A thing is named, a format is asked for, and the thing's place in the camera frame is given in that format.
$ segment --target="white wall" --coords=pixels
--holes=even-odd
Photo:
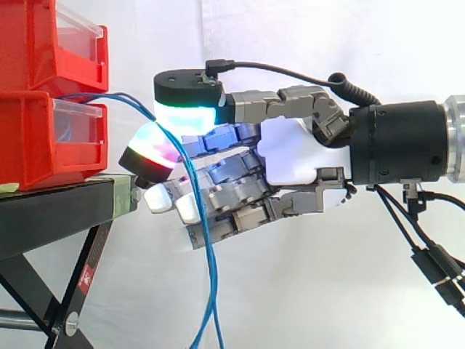
[[[111,90],[148,105],[152,78],[206,58],[274,63],[320,78],[344,71],[386,103],[465,92],[462,1],[64,1],[110,30]],[[295,81],[235,71],[229,90]],[[110,170],[145,122],[111,104]],[[447,180],[426,188],[465,198]],[[400,197],[400,187],[388,187]],[[465,258],[462,212],[433,203],[421,224]],[[175,213],[144,204],[118,219],[82,314],[96,348],[186,348],[208,295],[203,251],[182,253]],[[82,235],[28,256],[61,295]],[[463,319],[410,261],[379,199],[363,188],[325,214],[281,220],[217,244],[227,348],[437,348],[461,344]],[[7,301],[0,297],[0,305]],[[0,331],[2,348],[40,348],[37,334]],[[206,348],[216,348],[210,329]]]

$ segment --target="blue cable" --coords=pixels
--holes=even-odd
[[[71,95],[62,96],[61,99],[65,98],[77,98],[77,97],[89,97],[88,100],[83,101],[83,103],[89,103],[93,100],[98,98],[109,98],[112,100],[118,100],[120,102],[126,103],[130,105],[137,111],[139,111],[142,115],[148,118],[151,121],[156,121],[156,117],[136,98],[132,97],[123,92],[114,93],[114,94],[96,94],[96,93],[76,93]],[[172,142],[173,146],[177,149],[179,154],[181,155],[182,162],[185,165],[187,175],[190,178],[191,185],[193,187],[195,203],[197,204],[197,208],[199,211],[199,215],[201,218],[201,225],[203,229],[203,239],[205,241],[205,250],[207,256],[207,262],[209,266],[209,276],[210,276],[210,295],[209,300],[206,305],[205,313],[203,314],[203,319],[201,326],[198,330],[197,335],[195,336],[190,349],[197,349],[198,345],[200,344],[203,332],[205,331],[206,325],[209,322],[211,315],[214,316],[214,323],[215,329],[217,331],[218,336],[218,343],[221,349],[225,348],[222,339],[221,327],[219,324],[219,317],[218,317],[218,310],[217,310],[217,292],[218,292],[218,270],[217,270],[217,261],[214,254],[213,246],[211,245],[210,241],[210,230],[209,230],[209,223],[208,217],[206,215],[205,206],[203,204],[203,197],[201,193],[201,187],[198,183],[198,176],[195,170],[194,164],[192,159],[186,153],[186,150],[182,143],[167,129],[162,127],[160,124],[157,124],[161,131],[166,135],[166,137]]]
[[[68,124],[66,126],[66,130],[63,134],[57,139],[57,142],[69,142],[71,140],[71,123],[68,117]]]

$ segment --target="black table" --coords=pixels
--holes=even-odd
[[[39,331],[46,349],[88,349],[78,320],[115,218],[137,208],[135,176],[102,174],[78,185],[0,194],[0,284],[24,310],[0,310],[0,328]],[[59,302],[24,253],[89,230]]]

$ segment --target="black cap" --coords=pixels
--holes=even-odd
[[[173,171],[145,158],[130,147],[126,147],[119,164],[142,180],[155,184],[167,181]]]
[[[223,85],[205,83],[201,69],[164,71],[155,75],[155,100],[171,107],[217,108],[223,94]]]

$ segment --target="green light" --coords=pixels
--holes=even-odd
[[[157,122],[176,136],[201,136],[215,127],[215,108],[177,108],[155,102]]]

